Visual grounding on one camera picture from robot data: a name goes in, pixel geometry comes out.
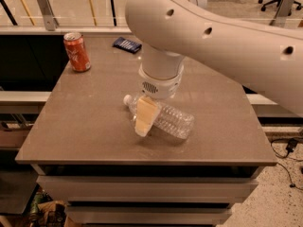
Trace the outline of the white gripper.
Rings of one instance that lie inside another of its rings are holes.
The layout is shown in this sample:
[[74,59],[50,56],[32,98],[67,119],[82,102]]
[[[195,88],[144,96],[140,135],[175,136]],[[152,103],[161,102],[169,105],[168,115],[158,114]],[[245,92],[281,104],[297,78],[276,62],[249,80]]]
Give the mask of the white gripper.
[[183,72],[184,66],[181,66],[180,73],[172,79],[153,79],[143,70],[143,66],[139,67],[140,79],[138,85],[140,91],[146,96],[142,96],[137,102],[135,132],[138,135],[145,137],[160,114],[161,107],[152,98],[166,99],[174,97],[181,83]]

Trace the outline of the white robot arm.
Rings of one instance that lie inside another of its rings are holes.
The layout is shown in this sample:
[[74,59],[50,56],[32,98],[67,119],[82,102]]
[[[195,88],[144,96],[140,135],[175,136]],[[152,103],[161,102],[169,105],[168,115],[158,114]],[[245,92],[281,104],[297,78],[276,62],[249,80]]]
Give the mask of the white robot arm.
[[144,44],[141,90],[154,99],[175,94],[189,57],[303,116],[300,30],[225,18],[206,0],[128,0],[127,25]]

